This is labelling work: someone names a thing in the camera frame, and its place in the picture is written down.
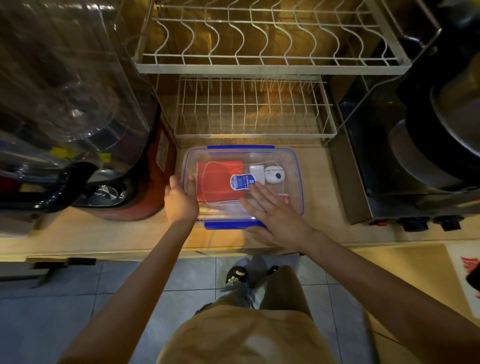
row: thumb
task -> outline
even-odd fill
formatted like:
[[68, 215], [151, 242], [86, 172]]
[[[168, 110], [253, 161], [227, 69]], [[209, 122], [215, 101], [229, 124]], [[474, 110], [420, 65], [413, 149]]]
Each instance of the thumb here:
[[197, 183], [193, 175], [188, 176], [187, 196], [188, 198], [197, 201]]
[[260, 235], [271, 243], [274, 240], [273, 234], [268, 229], [262, 226], [249, 226], [247, 227], [247, 231], [252, 234]]

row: hand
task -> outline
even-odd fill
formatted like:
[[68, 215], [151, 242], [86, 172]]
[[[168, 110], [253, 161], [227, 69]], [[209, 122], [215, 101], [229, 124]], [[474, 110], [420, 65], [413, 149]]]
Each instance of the hand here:
[[245, 198], [241, 205], [268, 229], [260, 226], [247, 228], [248, 232], [263, 236], [271, 243], [299, 252], [305, 250], [316, 232], [295, 210], [287, 205], [270, 187], [259, 182], [250, 185], [250, 192], [263, 211], [253, 207]]
[[178, 176], [170, 177], [170, 186], [165, 187], [165, 211], [171, 224], [186, 222], [193, 225], [195, 223], [199, 212], [195, 177], [188, 177], [186, 193], [181, 187]]

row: clear plastic storage box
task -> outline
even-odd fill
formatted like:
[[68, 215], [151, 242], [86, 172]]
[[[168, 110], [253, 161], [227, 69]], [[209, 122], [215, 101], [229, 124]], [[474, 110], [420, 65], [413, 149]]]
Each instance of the clear plastic storage box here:
[[303, 190], [297, 157], [289, 148], [274, 146], [207, 146], [188, 150], [183, 159], [183, 187], [189, 175], [197, 179], [198, 221], [208, 230], [244, 229], [261, 225], [240, 204], [254, 206], [248, 185], [269, 185], [295, 211], [303, 214]]

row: forearm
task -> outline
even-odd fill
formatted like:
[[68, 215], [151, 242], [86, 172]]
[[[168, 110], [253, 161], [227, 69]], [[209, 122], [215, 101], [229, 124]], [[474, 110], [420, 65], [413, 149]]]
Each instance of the forearm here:
[[420, 360], [450, 363], [478, 355], [480, 328], [463, 316], [326, 235], [312, 238], [306, 254]]
[[170, 226], [59, 363], [128, 363], [191, 230], [188, 223]]

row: upper rack shelf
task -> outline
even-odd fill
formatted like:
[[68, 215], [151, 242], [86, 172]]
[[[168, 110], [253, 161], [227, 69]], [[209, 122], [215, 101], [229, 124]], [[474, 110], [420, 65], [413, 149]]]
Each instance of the upper rack shelf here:
[[404, 74], [392, 27], [385, 0], [162, 0], [134, 60], [140, 73]]

